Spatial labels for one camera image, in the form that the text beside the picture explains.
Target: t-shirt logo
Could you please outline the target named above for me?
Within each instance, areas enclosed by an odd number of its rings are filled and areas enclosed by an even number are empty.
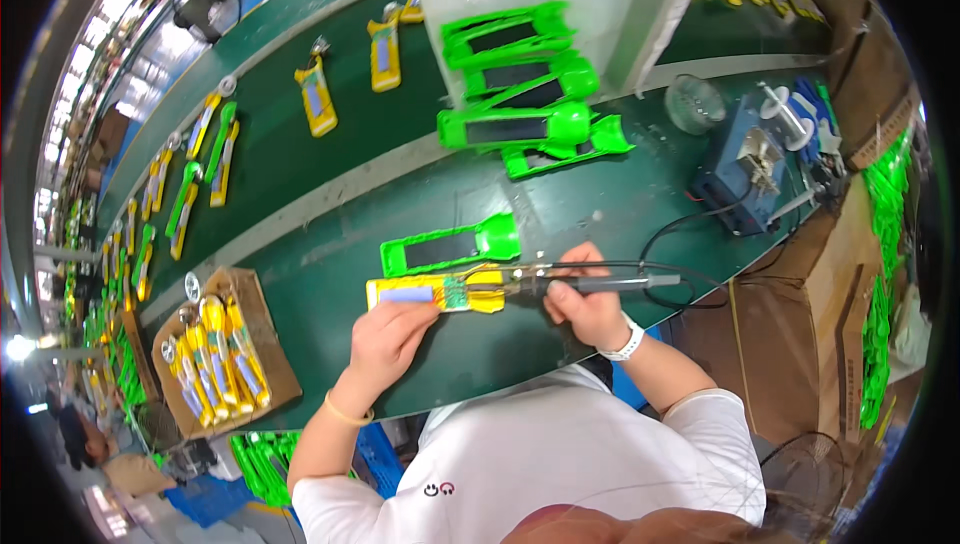
[[[433,498],[437,494],[441,494],[441,493],[443,494],[443,496],[447,496],[448,494],[453,494],[454,490],[456,490],[456,488],[453,486],[453,483],[450,481],[444,481],[439,485],[439,487],[437,487],[435,483],[427,483],[426,487],[423,489],[423,494],[426,496],[429,496],[430,498]]]

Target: watch strap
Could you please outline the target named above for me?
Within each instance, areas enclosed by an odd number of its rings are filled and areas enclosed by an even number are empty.
[[[610,359],[611,361],[626,361],[634,354],[640,345],[641,340],[643,340],[643,328],[637,324],[633,319],[630,318],[630,315],[620,310],[620,313],[623,314],[623,319],[627,320],[627,326],[630,328],[630,339],[627,341],[626,345],[623,348],[615,351],[607,350],[597,350],[602,356]]]

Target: gold bracelet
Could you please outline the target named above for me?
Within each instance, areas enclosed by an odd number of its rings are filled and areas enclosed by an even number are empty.
[[[337,408],[336,406],[333,406],[333,403],[330,402],[330,393],[332,392],[333,392],[332,388],[326,391],[326,396],[323,396],[323,404],[326,405],[330,413],[335,415],[338,419],[354,427],[363,427],[365,425],[370,425],[370,423],[374,420],[374,410],[372,408],[366,412],[366,414],[363,416],[362,419],[354,419],[353,417],[347,417],[345,414],[343,414],[340,411],[339,408]]]

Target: white t-shirt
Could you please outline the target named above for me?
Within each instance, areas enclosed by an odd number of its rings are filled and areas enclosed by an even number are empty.
[[[434,410],[396,495],[347,477],[304,478],[293,505],[307,542],[498,543],[551,505],[638,519],[683,507],[760,525],[761,467],[743,403],[723,389],[679,401],[662,422],[579,365]]]

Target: person's right hand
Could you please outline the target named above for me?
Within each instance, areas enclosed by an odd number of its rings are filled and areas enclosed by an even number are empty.
[[[603,261],[600,250],[586,241],[567,250],[559,258],[561,263]],[[610,275],[605,266],[556,269],[552,275]],[[620,294],[598,291],[583,296],[561,281],[552,281],[547,288],[543,306],[554,323],[570,321],[573,333],[580,342],[597,350],[617,351],[630,342],[630,326],[620,311]]]

